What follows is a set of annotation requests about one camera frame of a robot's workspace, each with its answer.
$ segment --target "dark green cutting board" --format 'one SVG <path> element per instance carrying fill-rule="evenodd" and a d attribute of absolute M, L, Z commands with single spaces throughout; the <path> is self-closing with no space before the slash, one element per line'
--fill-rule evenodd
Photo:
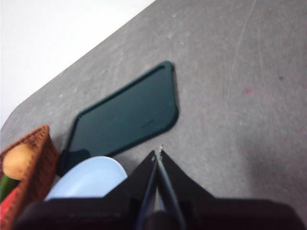
<path fill-rule="evenodd" d="M 162 62 L 80 112 L 58 166 L 63 175 L 93 156 L 112 156 L 169 130 L 177 121 L 174 67 Z"/>

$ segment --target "brown woven basket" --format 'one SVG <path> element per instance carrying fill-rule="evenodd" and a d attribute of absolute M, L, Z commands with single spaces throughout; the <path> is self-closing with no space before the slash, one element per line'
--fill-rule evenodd
<path fill-rule="evenodd" d="M 9 150 L 21 143 L 30 143 L 34 153 L 9 210 L 3 219 L 1 230 L 12 228 L 18 215 L 31 202 L 43 200 L 48 194 L 56 172 L 59 152 L 49 136 L 49 126 L 43 125 L 7 147 L 0 155 L 0 178 L 3 176 L 2 162 Z"/>

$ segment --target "white plate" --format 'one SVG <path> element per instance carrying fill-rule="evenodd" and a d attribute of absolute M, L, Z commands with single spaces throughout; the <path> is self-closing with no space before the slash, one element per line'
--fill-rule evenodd
<path fill-rule="evenodd" d="M 45 200 L 103 197 L 126 178 L 125 170 L 113 158 L 92 157 L 69 170 L 51 189 Z"/>

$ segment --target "white wall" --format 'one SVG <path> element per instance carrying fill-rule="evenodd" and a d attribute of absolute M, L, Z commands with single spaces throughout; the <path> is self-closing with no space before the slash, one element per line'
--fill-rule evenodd
<path fill-rule="evenodd" d="M 1 127 L 14 108 L 154 0 L 1 0 Z"/>

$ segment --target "gray table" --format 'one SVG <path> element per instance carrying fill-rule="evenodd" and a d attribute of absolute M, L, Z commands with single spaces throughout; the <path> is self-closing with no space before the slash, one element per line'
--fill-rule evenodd
<path fill-rule="evenodd" d="M 1 148 L 46 123 L 61 150 L 80 110 L 166 59 L 179 120 L 116 157 L 128 173 L 164 144 L 212 194 L 285 202 L 307 223 L 306 0 L 158 0 L 19 105 Z"/>

